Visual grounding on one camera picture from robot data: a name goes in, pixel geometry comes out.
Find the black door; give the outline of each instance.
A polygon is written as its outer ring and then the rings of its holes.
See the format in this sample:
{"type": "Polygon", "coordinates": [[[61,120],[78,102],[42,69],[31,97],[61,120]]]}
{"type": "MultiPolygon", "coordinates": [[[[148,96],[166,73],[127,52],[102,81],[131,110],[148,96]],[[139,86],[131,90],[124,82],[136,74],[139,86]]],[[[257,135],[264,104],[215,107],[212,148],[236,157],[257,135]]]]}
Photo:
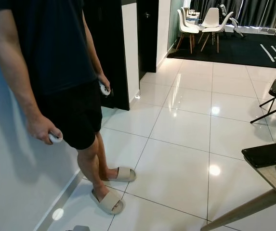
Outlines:
{"type": "Polygon", "coordinates": [[[113,90],[102,106],[129,110],[121,0],[85,0],[85,21],[113,90]]]}
{"type": "Polygon", "coordinates": [[[137,0],[139,80],[156,72],[159,0],[137,0]]]}

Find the black tablet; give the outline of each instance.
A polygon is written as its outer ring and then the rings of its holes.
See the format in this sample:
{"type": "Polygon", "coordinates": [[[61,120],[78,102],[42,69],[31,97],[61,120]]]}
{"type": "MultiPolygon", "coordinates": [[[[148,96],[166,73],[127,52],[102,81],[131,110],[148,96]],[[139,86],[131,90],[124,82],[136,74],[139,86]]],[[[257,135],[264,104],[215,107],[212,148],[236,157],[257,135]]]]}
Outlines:
{"type": "Polygon", "coordinates": [[[254,167],[276,165],[276,143],[243,149],[242,153],[254,167]]]}

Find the black carpet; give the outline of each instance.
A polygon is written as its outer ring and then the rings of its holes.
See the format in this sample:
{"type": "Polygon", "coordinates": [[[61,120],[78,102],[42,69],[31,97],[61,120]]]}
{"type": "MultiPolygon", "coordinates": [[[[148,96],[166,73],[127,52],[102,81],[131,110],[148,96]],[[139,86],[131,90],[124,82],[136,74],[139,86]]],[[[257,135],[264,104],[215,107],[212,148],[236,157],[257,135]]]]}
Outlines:
{"type": "Polygon", "coordinates": [[[276,48],[276,36],[247,34],[244,39],[232,37],[233,33],[227,33],[227,38],[223,33],[219,35],[219,53],[217,53],[217,42],[212,46],[211,36],[200,52],[202,45],[206,39],[203,36],[200,44],[197,44],[200,34],[196,35],[196,47],[190,54],[189,38],[184,38],[177,52],[170,53],[168,58],[190,59],[218,63],[242,64],[253,66],[265,66],[276,68],[276,60],[272,62],[266,52],[262,49],[262,44],[272,57],[276,56],[276,52],[271,46],[276,48]]]}

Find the beige slide sandal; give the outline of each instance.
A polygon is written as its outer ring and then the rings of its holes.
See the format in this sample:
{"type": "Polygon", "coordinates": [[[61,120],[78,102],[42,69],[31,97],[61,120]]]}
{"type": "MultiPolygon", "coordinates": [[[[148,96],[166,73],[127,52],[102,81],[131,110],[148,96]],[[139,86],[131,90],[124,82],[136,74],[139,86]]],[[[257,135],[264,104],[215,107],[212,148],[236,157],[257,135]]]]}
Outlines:
{"type": "Polygon", "coordinates": [[[136,179],[136,172],[128,167],[119,167],[118,176],[116,179],[109,179],[109,181],[120,181],[120,182],[132,182],[136,179]]]}
{"type": "Polygon", "coordinates": [[[120,214],[125,207],[124,202],[112,192],[108,192],[108,194],[102,199],[102,201],[99,202],[93,189],[91,197],[96,202],[98,207],[100,207],[103,211],[111,215],[120,214]]]}

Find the hand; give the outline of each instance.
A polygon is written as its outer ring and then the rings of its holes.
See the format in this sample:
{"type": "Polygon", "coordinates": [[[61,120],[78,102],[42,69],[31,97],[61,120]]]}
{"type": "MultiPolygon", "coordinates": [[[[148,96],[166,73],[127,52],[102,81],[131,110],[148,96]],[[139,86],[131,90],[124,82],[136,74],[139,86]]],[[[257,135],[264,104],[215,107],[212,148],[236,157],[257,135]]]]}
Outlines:
{"type": "Polygon", "coordinates": [[[107,77],[104,75],[104,73],[101,73],[98,75],[98,79],[99,81],[102,82],[102,84],[104,84],[105,88],[108,90],[108,91],[111,91],[110,89],[110,82],[109,80],[107,79],[107,77]]]}
{"type": "Polygon", "coordinates": [[[47,145],[53,144],[49,139],[49,132],[57,137],[63,137],[62,132],[43,115],[37,116],[35,119],[27,119],[26,127],[31,136],[43,141],[47,145]]]}

